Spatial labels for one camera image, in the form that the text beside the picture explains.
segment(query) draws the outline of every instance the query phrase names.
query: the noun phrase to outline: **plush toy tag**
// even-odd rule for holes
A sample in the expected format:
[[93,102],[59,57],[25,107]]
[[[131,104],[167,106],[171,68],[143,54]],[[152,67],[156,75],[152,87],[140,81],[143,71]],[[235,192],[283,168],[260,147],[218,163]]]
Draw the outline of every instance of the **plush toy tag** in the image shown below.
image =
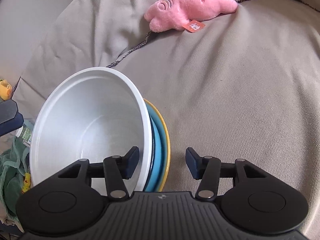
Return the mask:
[[182,25],[182,27],[184,27],[186,30],[192,32],[192,33],[195,33],[201,29],[203,29],[205,25],[201,22],[198,22],[196,20],[192,20],[191,22],[185,24],[185,25]]

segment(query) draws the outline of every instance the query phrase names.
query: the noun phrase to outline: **small yellow toy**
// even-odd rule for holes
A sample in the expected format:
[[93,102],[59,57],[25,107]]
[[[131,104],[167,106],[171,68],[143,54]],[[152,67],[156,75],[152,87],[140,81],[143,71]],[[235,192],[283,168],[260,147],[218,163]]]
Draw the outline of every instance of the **small yellow toy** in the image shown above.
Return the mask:
[[23,181],[23,187],[22,187],[22,193],[26,193],[30,189],[31,185],[31,174],[26,172],[25,173],[25,178]]
[[0,79],[0,97],[6,101],[10,98],[12,86],[6,81]]

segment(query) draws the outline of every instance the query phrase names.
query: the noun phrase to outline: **green cloth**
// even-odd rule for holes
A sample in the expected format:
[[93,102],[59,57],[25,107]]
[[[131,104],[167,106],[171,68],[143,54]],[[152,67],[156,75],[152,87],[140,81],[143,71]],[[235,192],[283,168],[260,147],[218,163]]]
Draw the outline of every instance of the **green cloth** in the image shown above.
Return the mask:
[[28,172],[28,153],[29,148],[14,137],[11,149],[0,155],[0,201],[6,208],[8,218],[17,222],[15,205],[22,195],[23,177]]

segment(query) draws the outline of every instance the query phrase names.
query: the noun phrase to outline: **yellow object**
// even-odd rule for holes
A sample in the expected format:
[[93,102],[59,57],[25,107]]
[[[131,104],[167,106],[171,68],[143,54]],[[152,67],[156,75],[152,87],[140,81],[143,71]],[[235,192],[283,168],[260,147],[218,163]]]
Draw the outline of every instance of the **yellow object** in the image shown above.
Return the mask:
[[22,193],[26,193],[30,189],[30,185],[31,185],[31,174],[26,172],[25,178],[23,181]]
[[12,86],[6,81],[0,79],[0,97],[5,101],[10,98]]
[[156,109],[156,107],[151,104],[148,100],[144,100],[148,105],[150,105],[153,110],[156,112],[156,114],[158,115],[158,117],[160,118],[161,122],[162,122],[162,125],[164,127],[164,132],[165,132],[165,137],[167,139],[167,149],[168,149],[168,155],[167,155],[167,163],[165,165],[165,171],[164,171],[164,176],[162,178],[162,181],[159,185],[159,188],[156,189],[156,191],[158,192],[161,192],[163,190],[163,187],[164,187],[164,184],[167,180],[167,177],[168,177],[168,172],[169,172],[169,167],[170,167],[170,160],[171,160],[171,150],[170,150],[170,139],[169,139],[169,133],[168,133],[168,129],[167,129],[167,126],[165,125],[165,122],[164,122],[164,119],[163,117],[161,116],[160,112],[158,111],[158,109]]

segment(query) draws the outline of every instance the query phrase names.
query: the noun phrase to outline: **stack of bowls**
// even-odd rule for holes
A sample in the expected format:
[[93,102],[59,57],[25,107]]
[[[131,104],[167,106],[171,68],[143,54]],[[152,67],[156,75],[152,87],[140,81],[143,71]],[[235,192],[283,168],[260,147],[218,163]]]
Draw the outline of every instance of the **stack of bowls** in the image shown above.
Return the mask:
[[[82,158],[90,163],[124,156],[138,146],[140,159],[124,183],[133,191],[161,191],[170,165],[170,140],[159,111],[122,73],[104,67],[82,70],[62,82],[44,103],[32,135],[34,185]],[[92,188],[106,195],[104,179]]]

